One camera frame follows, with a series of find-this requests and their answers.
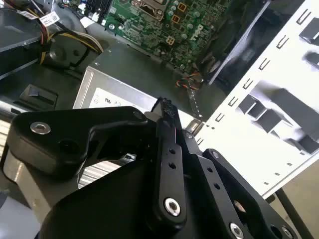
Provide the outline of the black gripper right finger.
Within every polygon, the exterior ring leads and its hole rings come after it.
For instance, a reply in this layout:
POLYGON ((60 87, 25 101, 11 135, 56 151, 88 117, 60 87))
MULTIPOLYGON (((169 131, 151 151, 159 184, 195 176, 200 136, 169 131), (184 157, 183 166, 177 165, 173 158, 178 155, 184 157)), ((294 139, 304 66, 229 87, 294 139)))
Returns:
POLYGON ((163 100, 163 117, 176 129, 191 206, 205 233, 216 226, 219 239, 301 238, 217 150, 199 149, 171 100, 163 100))

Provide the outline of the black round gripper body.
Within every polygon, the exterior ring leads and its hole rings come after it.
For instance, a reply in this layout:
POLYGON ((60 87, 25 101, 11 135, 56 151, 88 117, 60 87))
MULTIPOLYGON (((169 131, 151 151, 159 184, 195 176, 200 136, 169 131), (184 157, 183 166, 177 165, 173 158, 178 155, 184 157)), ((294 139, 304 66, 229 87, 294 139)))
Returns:
POLYGON ((132 162, 68 195, 42 239, 221 239, 224 224, 181 163, 132 162))

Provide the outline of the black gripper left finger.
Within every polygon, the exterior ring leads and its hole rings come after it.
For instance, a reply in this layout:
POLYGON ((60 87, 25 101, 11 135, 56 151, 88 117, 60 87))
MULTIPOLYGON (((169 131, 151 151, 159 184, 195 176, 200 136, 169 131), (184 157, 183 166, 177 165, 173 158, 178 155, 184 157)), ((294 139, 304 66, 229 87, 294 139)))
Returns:
POLYGON ((43 223, 68 195, 132 162, 182 163, 176 129, 132 106, 27 112, 11 124, 11 180, 43 223))

